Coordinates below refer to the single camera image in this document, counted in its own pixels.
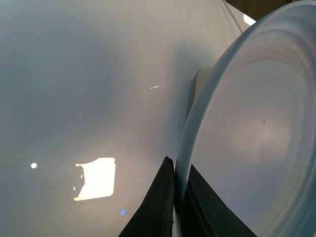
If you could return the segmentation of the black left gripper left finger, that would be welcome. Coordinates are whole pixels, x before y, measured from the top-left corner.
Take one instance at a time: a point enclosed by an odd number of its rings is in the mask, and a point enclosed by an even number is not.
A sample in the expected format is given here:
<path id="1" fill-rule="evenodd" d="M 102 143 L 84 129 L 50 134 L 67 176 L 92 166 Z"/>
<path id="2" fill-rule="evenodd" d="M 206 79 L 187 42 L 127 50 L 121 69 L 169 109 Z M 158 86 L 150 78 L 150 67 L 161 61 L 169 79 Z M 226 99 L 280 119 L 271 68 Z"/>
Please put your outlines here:
<path id="1" fill-rule="evenodd" d="M 121 237 L 171 237 L 175 173 L 165 157 L 143 202 L 120 233 Z"/>

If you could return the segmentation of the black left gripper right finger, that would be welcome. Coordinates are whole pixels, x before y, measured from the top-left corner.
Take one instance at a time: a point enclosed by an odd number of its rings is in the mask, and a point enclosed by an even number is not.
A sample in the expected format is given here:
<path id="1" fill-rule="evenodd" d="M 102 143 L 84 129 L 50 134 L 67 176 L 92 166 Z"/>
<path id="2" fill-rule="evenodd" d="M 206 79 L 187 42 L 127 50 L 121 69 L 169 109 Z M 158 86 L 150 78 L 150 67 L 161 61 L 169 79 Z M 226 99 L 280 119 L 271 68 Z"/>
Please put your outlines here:
<path id="1" fill-rule="evenodd" d="M 192 165 L 184 199 L 184 237 L 256 236 L 220 199 Z"/>

